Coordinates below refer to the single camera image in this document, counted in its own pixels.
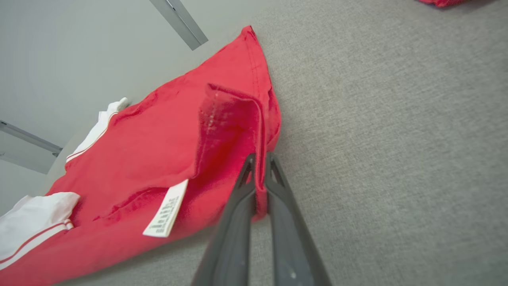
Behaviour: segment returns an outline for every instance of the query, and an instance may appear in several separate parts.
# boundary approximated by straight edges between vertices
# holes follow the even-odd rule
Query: red garment
[[[256,152],[257,218],[266,214],[264,159],[280,111],[250,26],[196,69],[109,122],[47,195],[81,196],[62,231],[0,271],[6,285],[49,285],[106,268],[215,224],[248,154]],[[169,187],[188,187],[168,238],[142,235]]]
[[[464,2],[464,0],[420,0],[420,1],[427,4],[434,4],[436,5],[436,7],[446,7],[451,5],[457,5]]]

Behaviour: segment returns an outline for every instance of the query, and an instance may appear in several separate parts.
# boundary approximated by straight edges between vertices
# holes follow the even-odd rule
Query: gray fabric surface
[[[508,284],[507,15],[505,1],[326,0],[251,19],[276,153],[335,285]],[[188,285],[209,233],[62,285]],[[268,219],[251,253],[251,285],[271,285]]]

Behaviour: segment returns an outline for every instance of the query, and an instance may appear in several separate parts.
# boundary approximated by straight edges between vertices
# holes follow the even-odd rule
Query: white care label
[[[183,195],[187,190],[187,183],[185,180],[180,184],[168,189],[159,210],[153,217],[150,224],[143,231],[143,235],[153,237],[168,237],[169,232],[176,220],[176,215],[180,206],[182,205]]]

